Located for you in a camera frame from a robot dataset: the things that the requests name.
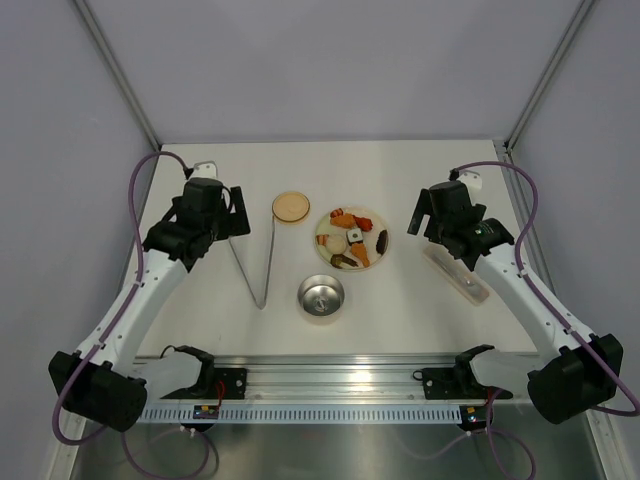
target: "orange food item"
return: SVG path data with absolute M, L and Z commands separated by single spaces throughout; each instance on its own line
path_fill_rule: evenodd
M 353 245 L 351 245 L 351 253 L 353 253 L 354 256 L 358 257 L 365 268 L 371 265 L 371 262 L 369 262 L 369 257 L 367 257 L 367 247 L 364 246 L 364 243 L 354 243 Z
M 371 221 L 370 218 L 356 217 L 355 215 L 353 216 L 353 218 L 356 219 L 356 224 L 358 225 L 358 228 L 363 232 L 370 232 L 373 229 L 373 222 Z
M 356 219 L 350 213 L 345 213 L 344 215 L 331 218 L 331 225 L 342 228 L 353 228 L 356 226 Z

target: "gray floor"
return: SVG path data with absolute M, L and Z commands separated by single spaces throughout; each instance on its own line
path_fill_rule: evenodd
M 546 423 L 532 407 L 499 406 L 495 426 L 519 435 L 532 449 L 537 480 L 604 479 L 586 419 Z M 180 477 L 201 462 L 200 442 L 175 427 L 139 425 L 127 433 L 136 461 L 156 475 Z M 217 480 L 501 479 L 487 438 L 463 440 L 436 460 L 416 458 L 441 449 L 462 432 L 452 425 L 219 425 L 209 431 L 212 455 L 198 478 Z M 526 478 L 529 464 L 517 445 L 498 439 L 504 465 Z M 106 432 L 82 447 L 72 479 L 144 478 L 127 463 L 120 435 Z

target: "perforated metal strip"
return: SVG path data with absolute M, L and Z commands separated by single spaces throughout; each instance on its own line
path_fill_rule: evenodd
M 223 405 L 217 419 L 194 417 L 196 403 L 158 403 L 138 423 L 459 424 L 455 405 Z

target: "gray partition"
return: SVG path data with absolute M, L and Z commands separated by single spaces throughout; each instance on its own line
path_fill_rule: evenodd
M 148 146 L 69 4 L 5 2 L 0 38 L 0 477 L 33 480 L 54 445 L 47 365 L 113 301 Z
M 91 0 L 161 143 L 506 137 L 578 0 Z
M 623 344 L 640 392 L 640 3 L 599 2 L 544 98 L 515 161 L 537 180 L 537 231 L 560 298 Z M 617 406 L 630 409 L 618 394 Z M 638 463 L 637 419 L 619 419 Z

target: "plate of food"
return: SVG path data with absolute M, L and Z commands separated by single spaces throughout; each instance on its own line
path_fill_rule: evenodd
M 389 248 L 389 229 L 365 207 L 342 207 L 324 215 L 316 227 L 316 251 L 340 270 L 362 271 L 378 263 Z

